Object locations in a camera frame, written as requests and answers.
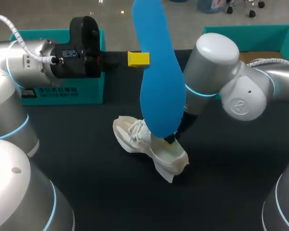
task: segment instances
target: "screw hole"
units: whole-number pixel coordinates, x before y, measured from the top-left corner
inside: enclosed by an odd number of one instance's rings
[[[13,167],[13,168],[12,168],[12,173],[19,174],[19,173],[22,173],[22,171],[21,171],[21,169],[18,168],[18,167]]]

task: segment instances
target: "glowing blue ring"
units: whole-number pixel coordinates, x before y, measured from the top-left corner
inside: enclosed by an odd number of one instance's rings
[[[280,213],[281,217],[283,218],[283,220],[285,221],[285,223],[286,223],[286,224],[288,225],[288,227],[289,227],[289,222],[287,221],[287,219],[285,218],[283,212],[281,211],[281,208],[280,208],[279,202],[278,202],[278,198],[277,198],[277,186],[278,186],[279,180],[280,180],[280,178],[281,178],[282,175],[280,175],[280,177],[279,177],[279,179],[278,179],[278,181],[277,181],[277,183],[276,183],[276,187],[275,187],[275,199],[276,199],[276,204],[277,204],[277,208],[278,208],[278,210],[279,210],[279,213]]]
[[[50,226],[50,224],[51,224],[51,222],[52,222],[52,220],[53,220],[54,212],[55,212],[56,206],[57,206],[56,190],[55,190],[55,188],[54,188],[54,185],[53,185],[52,181],[51,181],[51,180],[49,180],[49,181],[50,181],[50,183],[52,184],[52,187],[53,187],[53,197],[54,197],[53,200],[54,200],[54,202],[53,202],[53,210],[52,210],[52,213],[51,213],[50,218],[49,218],[49,220],[48,220],[45,228],[43,229],[43,231],[47,231],[47,229],[49,228],[49,226]]]
[[[199,95],[199,96],[202,96],[202,97],[213,97],[213,96],[217,95],[217,93],[216,93],[216,94],[212,94],[212,95],[201,94],[201,93],[199,93],[199,92],[197,92],[197,91],[194,91],[193,89],[191,89],[191,88],[190,88],[189,86],[187,86],[186,84],[185,84],[185,87],[186,87],[190,92],[194,93],[195,95]]]
[[[7,137],[9,137],[9,136],[12,136],[12,135],[15,134],[16,132],[18,132],[20,129],[22,129],[22,128],[27,124],[28,121],[29,121],[29,115],[27,115],[27,119],[24,121],[24,123],[23,123],[21,126],[19,126],[19,128],[15,129],[14,131],[12,131],[12,132],[4,135],[4,136],[0,136],[0,140],[1,140],[1,139],[4,139],[4,138],[7,138]]]
[[[273,84],[273,95],[275,95],[275,83],[274,83],[272,77],[270,77],[270,75],[269,75],[268,73],[266,73],[265,71],[259,70],[259,69],[257,69],[257,68],[255,68],[255,69],[256,69],[257,71],[260,71],[261,73],[265,74],[265,75],[271,80],[271,82],[272,82],[272,84]]]
[[[17,42],[17,40],[13,41],[9,47],[8,47],[8,50],[10,50],[12,48],[12,46]],[[20,88],[23,88],[22,86],[20,86],[16,81],[15,79],[13,78],[12,74],[11,74],[11,71],[10,71],[10,67],[9,67],[9,54],[8,56],[5,58],[5,63],[6,63],[6,69],[8,70],[8,73],[9,73],[9,76],[11,77],[12,81],[17,85],[19,86]]]

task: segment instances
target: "printed label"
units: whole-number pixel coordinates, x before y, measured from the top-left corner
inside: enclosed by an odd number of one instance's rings
[[[23,90],[21,97],[24,99],[37,98],[33,88],[26,88]]]
[[[212,0],[212,9],[220,8],[223,6],[224,0]]]
[[[62,55],[63,55],[63,58],[77,57],[77,51],[76,50],[63,51]]]
[[[77,88],[39,88],[40,96],[43,98],[46,97],[77,97],[78,90]]]

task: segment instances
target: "floor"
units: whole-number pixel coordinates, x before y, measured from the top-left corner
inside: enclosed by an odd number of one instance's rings
[[[247,17],[248,6],[241,0],[237,0],[231,15],[200,13],[196,10],[197,0],[162,1],[175,49],[191,49],[204,26],[289,24],[289,0],[265,0],[265,8],[256,8],[255,18]],[[73,17],[90,15],[105,30],[108,51],[138,50],[132,4],[133,0],[0,0],[0,14],[18,29],[67,28]],[[0,22],[0,40],[7,40],[9,35],[8,28]]]

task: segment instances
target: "chair wheel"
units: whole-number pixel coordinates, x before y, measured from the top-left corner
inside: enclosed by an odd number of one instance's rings
[[[229,6],[229,7],[227,8],[227,13],[228,13],[228,14],[232,14],[232,13],[233,13],[233,8],[232,8],[232,6]]]
[[[250,18],[253,18],[256,16],[256,12],[255,11],[250,11],[250,14],[249,14]]]
[[[263,8],[265,6],[264,1],[259,1],[258,6],[259,6],[259,8]]]

